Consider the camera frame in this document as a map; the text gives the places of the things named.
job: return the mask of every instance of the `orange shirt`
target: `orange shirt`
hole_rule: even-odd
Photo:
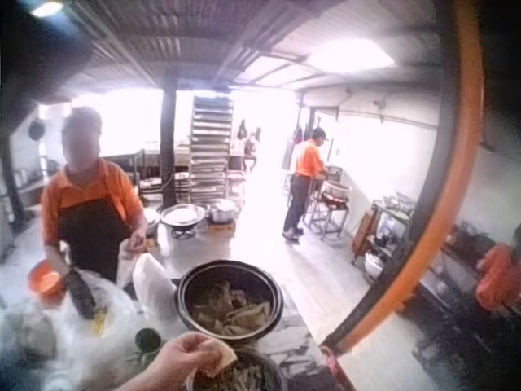
[[[320,161],[318,145],[311,138],[304,145],[304,149],[296,160],[295,172],[306,177],[314,177],[324,170],[324,165]]]
[[[514,265],[511,257],[509,246],[497,244],[479,264],[484,277],[479,281],[475,295],[486,310],[513,305],[521,292],[521,266]]]
[[[98,176],[87,187],[75,187],[61,169],[51,180],[42,194],[42,220],[44,244],[55,245],[58,238],[58,213],[83,202],[111,197],[123,221],[129,222],[142,210],[142,204],[129,177],[120,166],[98,159]]]

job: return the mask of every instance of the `trousers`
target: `trousers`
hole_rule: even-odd
[[[306,210],[311,177],[293,174],[291,177],[291,203],[284,220],[284,232],[290,228],[297,228],[300,218]]]

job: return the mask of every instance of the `orange bowl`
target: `orange bowl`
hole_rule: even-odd
[[[61,276],[46,259],[38,262],[29,271],[28,285],[29,289],[43,300],[59,298],[64,291]]]

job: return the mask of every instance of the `ceiling light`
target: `ceiling light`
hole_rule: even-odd
[[[331,42],[312,53],[308,63],[323,71],[353,73],[394,65],[394,60],[374,42],[350,39]]]
[[[47,16],[51,16],[56,12],[60,12],[63,8],[63,2],[58,0],[49,0],[45,1],[39,7],[34,8],[31,11],[31,14],[36,16],[37,18],[46,18]]]

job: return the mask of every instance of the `orange bucket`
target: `orange bucket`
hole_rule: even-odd
[[[29,289],[45,304],[58,304],[65,295],[61,276],[45,259],[38,262],[28,274]]]

